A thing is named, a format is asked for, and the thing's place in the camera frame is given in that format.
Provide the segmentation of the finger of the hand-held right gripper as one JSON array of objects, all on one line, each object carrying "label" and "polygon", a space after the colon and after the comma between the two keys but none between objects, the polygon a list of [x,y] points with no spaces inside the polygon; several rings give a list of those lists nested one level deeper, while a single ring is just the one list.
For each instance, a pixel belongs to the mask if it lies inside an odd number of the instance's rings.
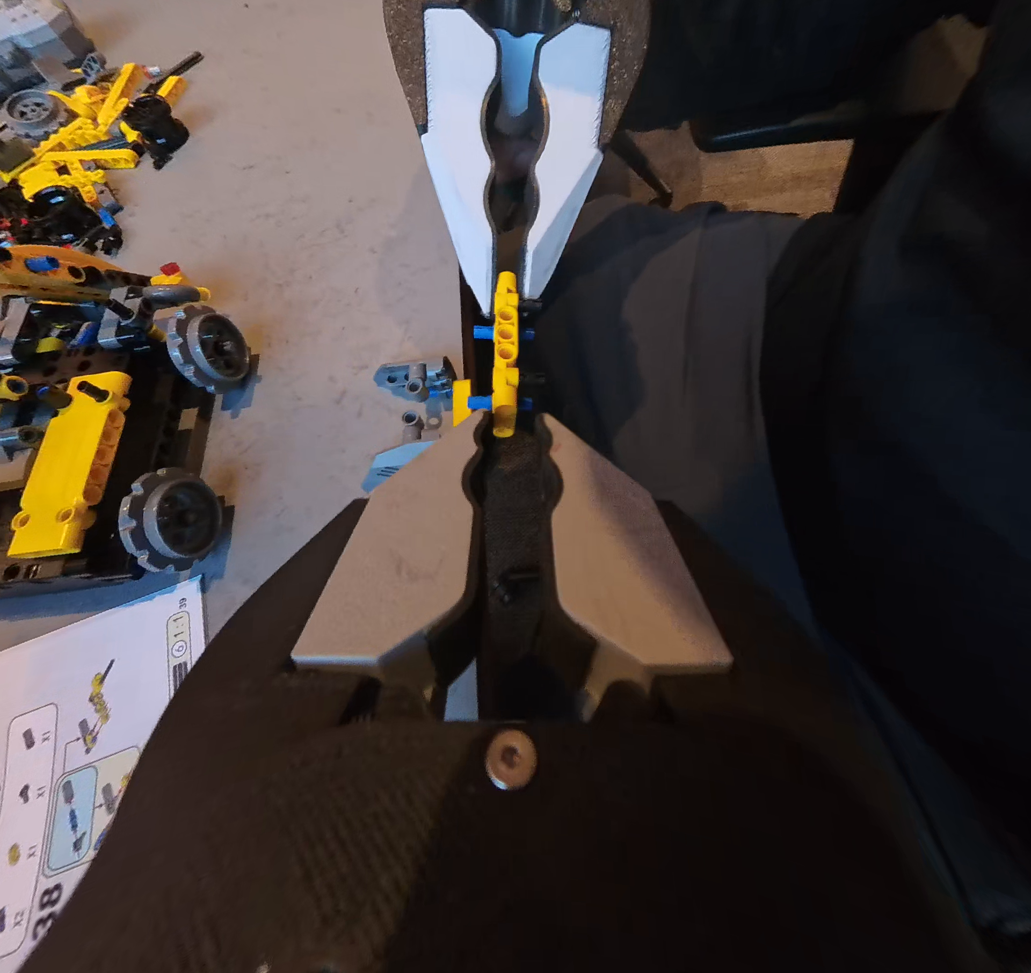
[{"label": "finger of the hand-held right gripper", "polygon": [[531,166],[534,212],[522,247],[522,296],[548,286],[602,163],[600,129],[612,34],[574,23],[541,42],[535,74],[542,142]]},{"label": "finger of the hand-held right gripper", "polygon": [[499,82],[494,33],[460,7],[423,14],[426,129],[420,137],[462,275],[483,316],[493,315],[497,231],[489,209],[494,157],[485,112]]}]

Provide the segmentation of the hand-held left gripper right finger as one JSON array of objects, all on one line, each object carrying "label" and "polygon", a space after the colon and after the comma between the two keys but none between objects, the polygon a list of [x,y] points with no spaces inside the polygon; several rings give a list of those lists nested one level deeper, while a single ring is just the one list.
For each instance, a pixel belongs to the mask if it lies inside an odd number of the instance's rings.
[{"label": "hand-held left gripper right finger", "polygon": [[590,720],[624,683],[726,674],[733,657],[648,491],[551,415],[537,420],[558,481],[548,508],[559,674]]}]

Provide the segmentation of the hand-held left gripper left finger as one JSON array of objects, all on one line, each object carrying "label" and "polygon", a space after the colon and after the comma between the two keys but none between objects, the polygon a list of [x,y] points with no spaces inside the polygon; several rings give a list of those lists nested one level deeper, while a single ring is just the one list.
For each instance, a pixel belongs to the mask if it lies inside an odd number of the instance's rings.
[{"label": "hand-held left gripper left finger", "polygon": [[483,565],[472,480],[489,434],[490,416],[471,415],[372,492],[294,645],[298,668],[431,699],[468,666]]}]

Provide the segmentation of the grey brick bucket assembly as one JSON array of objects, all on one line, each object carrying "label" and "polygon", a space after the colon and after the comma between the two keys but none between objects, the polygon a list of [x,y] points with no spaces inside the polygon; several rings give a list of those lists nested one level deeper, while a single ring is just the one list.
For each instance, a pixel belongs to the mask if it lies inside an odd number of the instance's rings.
[{"label": "grey brick bucket assembly", "polygon": [[489,397],[475,396],[468,379],[460,379],[448,357],[386,362],[374,373],[374,383],[396,400],[404,401],[400,442],[371,460],[361,489],[375,490],[418,456],[429,451],[452,425],[492,409]]}]

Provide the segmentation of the yellow brick panel with pins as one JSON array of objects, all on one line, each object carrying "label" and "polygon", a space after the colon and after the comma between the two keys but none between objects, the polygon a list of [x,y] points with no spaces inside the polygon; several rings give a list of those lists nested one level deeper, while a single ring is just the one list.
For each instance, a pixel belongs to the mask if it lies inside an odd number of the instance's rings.
[{"label": "yellow brick panel with pins", "polygon": [[493,299],[493,322],[490,326],[477,326],[473,333],[476,339],[493,346],[491,390],[486,395],[475,395],[470,380],[456,380],[453,385],[454,425],[471,414],[488,412],[492,416],[494,437],[506,439],[514,434],[519,413],[532,408],[530,401],[520,397],[518,361],[525,334],[520,329],[519,302],[516,273],[500,272]]}]

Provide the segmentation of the black office chair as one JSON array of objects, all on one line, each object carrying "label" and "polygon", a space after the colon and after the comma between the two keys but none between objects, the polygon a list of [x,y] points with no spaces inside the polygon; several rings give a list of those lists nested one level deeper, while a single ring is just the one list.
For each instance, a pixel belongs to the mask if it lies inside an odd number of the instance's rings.
[{"label": "black office chair", "polygon": [[628,195],[678,210],[704,202],[729,210],[803,216],[829,212],[870,103],[817,112],[774,107],[696,118],[677,129],[616,133],[606,160],[628,176]]}]

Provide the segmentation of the white building instruction booklet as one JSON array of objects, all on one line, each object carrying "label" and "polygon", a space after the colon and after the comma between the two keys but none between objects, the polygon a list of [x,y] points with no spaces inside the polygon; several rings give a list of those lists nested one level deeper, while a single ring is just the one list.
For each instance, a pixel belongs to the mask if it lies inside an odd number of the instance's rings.
[{"label": "white building instruction booklet", "polygon": [[200,577],[1,657],[1,970],[18,971],[110,834],[205,647]]}]

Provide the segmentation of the yellow black brick vehicle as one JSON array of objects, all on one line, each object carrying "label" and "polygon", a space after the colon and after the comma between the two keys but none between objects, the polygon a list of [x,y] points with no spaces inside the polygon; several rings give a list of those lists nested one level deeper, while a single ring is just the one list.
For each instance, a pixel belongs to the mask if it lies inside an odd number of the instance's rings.
[{"label": "yellow black brick vehicle", "polygon": [[177,265],[156,276],[2,247],[1,588],[181,573],[226,504],[201,476],[217,397],[248,382],[238,326]]}]

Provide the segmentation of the pile of loose brick pieces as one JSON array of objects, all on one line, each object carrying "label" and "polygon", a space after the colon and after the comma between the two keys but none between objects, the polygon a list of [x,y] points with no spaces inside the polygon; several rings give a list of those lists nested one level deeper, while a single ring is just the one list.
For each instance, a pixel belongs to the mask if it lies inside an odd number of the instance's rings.
[{"label": "pile of loose brick pieces", "polygon": [[1,244],[46,245],[115,257],[122,203],[110,172],[149,158],[165,167],[190,139],[174,113],[192,52],[168,69],[84,58],[58,89],[19,90],[2,101]]}]

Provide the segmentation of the grey battery box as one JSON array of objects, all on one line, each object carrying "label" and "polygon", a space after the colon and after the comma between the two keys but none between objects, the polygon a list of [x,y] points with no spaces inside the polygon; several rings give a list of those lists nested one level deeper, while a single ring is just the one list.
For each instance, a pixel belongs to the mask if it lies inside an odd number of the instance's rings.
[{"label": "grey battery box", "polygon": [[61,0],[1,0],[1,98],[60,90],[97,47]]}]

